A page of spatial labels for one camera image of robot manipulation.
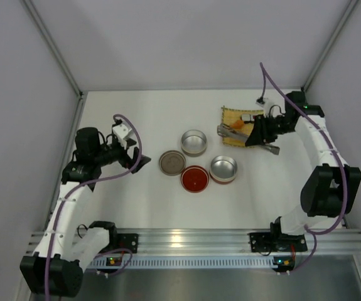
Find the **sushi roll piece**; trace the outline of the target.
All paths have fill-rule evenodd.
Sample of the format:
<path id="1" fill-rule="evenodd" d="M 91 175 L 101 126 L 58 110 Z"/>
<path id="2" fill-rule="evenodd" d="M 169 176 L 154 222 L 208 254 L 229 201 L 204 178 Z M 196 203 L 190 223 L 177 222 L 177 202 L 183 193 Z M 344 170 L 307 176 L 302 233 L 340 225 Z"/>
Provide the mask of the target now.
<path id="1" fill-rule="evenodd" d="M 240 116 L 240 119 L 245 124 L 253 124 L 254 120 L 255 120 L 255 117 L 254 117 L 254 115 L 251 115 L 251 114 L 242 114 Z"/>

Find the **orange fried food piece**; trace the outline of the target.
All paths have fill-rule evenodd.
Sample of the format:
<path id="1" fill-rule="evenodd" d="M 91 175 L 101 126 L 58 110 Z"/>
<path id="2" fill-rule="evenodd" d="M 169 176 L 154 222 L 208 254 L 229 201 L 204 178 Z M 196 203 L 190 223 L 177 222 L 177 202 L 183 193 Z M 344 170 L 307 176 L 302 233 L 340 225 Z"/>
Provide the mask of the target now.
<path id="1" fill-rule="evenodd" d="M 244 121 L 241 120 L 241 119 L 238 119 L 238 120 L 236 120 L 234 123 L 232 123 L 232 124 L 230 125 L 230 127 L 231 127 L 232 129 L 239 130 L 239 129 L 242 129 L 244 125 L 245 125 Z"/>

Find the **metal tongs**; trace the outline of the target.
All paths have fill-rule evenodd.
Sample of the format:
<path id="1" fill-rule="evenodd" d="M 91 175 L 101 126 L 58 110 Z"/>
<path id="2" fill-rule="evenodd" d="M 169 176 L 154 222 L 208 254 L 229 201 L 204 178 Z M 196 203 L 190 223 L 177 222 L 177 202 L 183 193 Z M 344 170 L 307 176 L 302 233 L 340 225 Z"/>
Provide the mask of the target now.
<path id="1" fill-rule="evenodd" d="M 242 142 L 244 146 L 249 138 L 249 136 L 247 134 L 238 132 L 235 129 L 233 129 L 223 123 L 221 123 L 220 125 L 217 126 L 217 134 L 221 137 L 238 140 L 238 141 Z M 279 155 L 280 148 L 278 146 L 275 146 L 272 144 L 261 144 L 261 145 L 258 145 L 258 147 L 260 147 L 261 149 L 264 149 L 266 151 L 269 151 L 270 153 L 272 153 L 276 156 Z"/>

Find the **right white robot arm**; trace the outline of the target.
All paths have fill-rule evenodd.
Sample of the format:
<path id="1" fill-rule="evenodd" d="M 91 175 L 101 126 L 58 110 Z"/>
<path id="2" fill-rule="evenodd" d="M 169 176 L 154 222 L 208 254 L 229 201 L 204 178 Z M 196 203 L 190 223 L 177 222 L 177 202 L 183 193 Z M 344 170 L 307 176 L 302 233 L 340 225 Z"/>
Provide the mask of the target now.
<path id="1" fill-rule="evenodd" d="M 309 157 L 312 172 L 300 192 L 300 204 L 271 225 L 274 236 L 289 238 L 309 232 L 324 235 L 333 231 L 353 207 L 361 182 L 361 170 L 340 155 L 326 127 L 319 105 L 306 101 L 302 91 L 286 94 L 284 110 L 273 115 L 275 103 L 259 97 L 263 114 L 256 115 L 246 146 L 259 146 L 273 154 L 279 135 L 295 132 Z"/>

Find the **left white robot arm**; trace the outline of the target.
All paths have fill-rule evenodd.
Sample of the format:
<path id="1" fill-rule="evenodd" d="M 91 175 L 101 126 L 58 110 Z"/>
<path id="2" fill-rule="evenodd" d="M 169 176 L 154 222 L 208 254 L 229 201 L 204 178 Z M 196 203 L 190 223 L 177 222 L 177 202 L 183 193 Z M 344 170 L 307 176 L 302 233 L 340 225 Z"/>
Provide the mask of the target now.
<path id="1" fill-rule="evenodd" d="M 95 127 L 77 130 L 75 150 L 62 172 L 60 192 L 43 237 L 31 255 L 21 259 L 20 270 L 33 294 L 75 297 L 84 272 L 94 259 L 114 253 L 135 253 L 119 240 L 115 223 L 93 221 L 78 243 L 74 241 L 82 213 L 91 201 L 95 185 L 104 181 L 104 166 L 119 163 L 125 171 L 115 179 L 134 174 L 150 162 L 142 154 L 137 131 L 120 120 L 108 136 Z"/>

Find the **grey round lid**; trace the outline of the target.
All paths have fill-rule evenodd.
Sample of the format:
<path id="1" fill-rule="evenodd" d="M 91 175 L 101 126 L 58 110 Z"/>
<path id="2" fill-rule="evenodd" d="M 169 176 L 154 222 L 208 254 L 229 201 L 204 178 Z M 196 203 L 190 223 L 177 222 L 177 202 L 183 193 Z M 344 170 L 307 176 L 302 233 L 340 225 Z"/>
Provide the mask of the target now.
<path id="1" fill-rule="evenodd" d="M 177 176 L 186 168 L 186 158 L 177 150 L 168 150 L 161 155 L 158 165 L 163 174 Z"/>

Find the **bamboo mat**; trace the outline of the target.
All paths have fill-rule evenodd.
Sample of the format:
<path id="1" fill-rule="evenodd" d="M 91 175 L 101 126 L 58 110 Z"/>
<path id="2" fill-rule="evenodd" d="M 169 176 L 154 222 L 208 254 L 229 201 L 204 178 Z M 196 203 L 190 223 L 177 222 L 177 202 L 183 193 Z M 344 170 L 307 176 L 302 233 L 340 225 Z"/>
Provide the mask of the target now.
<path id="1" fill-rule="evenodd" d="M 230 126 L 236 120 L 240 119 L 240 116 L 242 114 L 251 114 L 251 115 L 256 116 L 256 115 L 263 114 L 263 111 L 262 110 L 238 110 L 238 109 L 227 108 L 227 107 L 223 106 L 221 123 Z M 242 129 L 239 129 L 236 131 L 249 135 L 252 132 L 253 125 L 254 124 L 245 124 Z M 223 145 L 230 146 L 230 147 L 245 148 L 245 146 L 243 145 L 242 142 L 235 140 L 235 139 L 231 139 L 231 138 L 222 137 L 222 143 L 223 143 Z"/>

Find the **lower steel round container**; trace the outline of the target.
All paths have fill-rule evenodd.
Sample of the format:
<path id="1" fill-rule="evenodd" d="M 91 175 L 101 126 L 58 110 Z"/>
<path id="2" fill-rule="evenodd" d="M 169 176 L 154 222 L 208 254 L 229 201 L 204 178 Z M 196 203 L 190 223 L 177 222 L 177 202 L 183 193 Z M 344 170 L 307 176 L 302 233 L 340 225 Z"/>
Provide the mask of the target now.
<path id="1" fill-rule="evenodd" d="M 219 184 L 229 184 L 237 177 L 237 161 L 229 156 L 216 156 L 211 160 L 209 174 Z"/>

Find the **steel round container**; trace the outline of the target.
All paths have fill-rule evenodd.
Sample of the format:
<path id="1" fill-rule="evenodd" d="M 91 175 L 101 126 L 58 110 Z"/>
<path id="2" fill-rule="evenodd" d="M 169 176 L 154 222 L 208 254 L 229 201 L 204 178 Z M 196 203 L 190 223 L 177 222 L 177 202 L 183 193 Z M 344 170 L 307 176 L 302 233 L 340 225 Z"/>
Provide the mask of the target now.
<path id="1" fill-rule="evenodd" d="M 237 161 L 229 156 L 216 156 L 211 160 L 209 174 L 219 184 L 229 184 L 237 177 Z"/>
<path id="2" fill-rule="evenodd" d="M 207 136 L 200 130 L 188 130 L 180 139 L 181 149 L 188 156 L 200 156 L 207 149 Z"/>

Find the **upper steel round container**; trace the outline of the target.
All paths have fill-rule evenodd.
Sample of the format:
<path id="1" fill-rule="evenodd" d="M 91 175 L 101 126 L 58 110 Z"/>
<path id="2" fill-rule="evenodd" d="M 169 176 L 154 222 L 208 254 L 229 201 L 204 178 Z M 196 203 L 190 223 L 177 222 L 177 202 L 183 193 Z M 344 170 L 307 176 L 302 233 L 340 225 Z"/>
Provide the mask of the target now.
<path id="1" fill-rule="evenodd" d="M 181 149 L 188 156 L 200 156 L 207 149 L 207 136 L 200 130 L 188 130 L 180 139 Z"/>

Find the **red round lid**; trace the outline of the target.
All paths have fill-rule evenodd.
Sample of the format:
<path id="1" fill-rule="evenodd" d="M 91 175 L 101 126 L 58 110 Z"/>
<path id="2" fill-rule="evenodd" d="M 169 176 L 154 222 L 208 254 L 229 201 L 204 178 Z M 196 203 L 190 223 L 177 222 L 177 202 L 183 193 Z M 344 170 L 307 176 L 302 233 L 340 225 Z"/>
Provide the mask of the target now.
<path id="1" fill-rule="evenodd" d="M 200 193 L 209 184 L 209 174 L 201 166 L 188 166 L 180 176 L 183 188 L 190 193 Z"/>

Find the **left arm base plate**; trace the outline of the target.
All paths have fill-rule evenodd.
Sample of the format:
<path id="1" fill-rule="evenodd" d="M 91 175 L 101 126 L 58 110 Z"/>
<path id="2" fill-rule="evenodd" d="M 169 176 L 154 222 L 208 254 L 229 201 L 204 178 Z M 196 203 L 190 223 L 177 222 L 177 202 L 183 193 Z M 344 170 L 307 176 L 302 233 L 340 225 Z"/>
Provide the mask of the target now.
<path id="1" fill-rule="evenodd" d="M 109 235 L 107 246 L 99 250 L 98 254 L 107 253 L 112 250 L 125 248 L 137 253 L 139 235 L 137 233 L 119 233 Z"/>

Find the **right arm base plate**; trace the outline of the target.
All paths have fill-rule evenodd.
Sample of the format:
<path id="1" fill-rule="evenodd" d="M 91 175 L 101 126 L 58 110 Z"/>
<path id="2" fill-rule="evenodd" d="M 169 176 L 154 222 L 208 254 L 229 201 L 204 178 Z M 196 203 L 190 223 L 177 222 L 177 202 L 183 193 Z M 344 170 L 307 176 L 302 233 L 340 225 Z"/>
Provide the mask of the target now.
<path id="1" fill-rule="evenodd" d="M 276 236 L 270 232 L 249 233 L 253 253 L 306 252 L 308 247 L 304 235 Z"/>

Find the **aluminium rail frame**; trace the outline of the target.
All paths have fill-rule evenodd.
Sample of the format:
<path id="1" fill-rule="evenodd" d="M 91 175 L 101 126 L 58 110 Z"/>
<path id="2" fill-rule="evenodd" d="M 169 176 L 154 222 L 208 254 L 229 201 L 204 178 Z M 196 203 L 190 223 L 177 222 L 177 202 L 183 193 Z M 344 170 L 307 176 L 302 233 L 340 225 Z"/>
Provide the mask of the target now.
<path id="1" fill-rule="evenodd" d="M 125 270 L 252 268 L 274 269 L 289 273 L 308 257 L 361 256 L 361 231 L 339 229 L 327 235 L 306 234 L 306 252 L 253 253 L 250 230 L 159 230 L 121 229 L 119 233 L 139 235 L 137 253 L 114 253 L 93 260 L 86 271 L 97 273 Z M 78 243 L 86 233 L 75 236 Z M 43 237 L 31 236 L 27 255 L 31 255 Z"/>

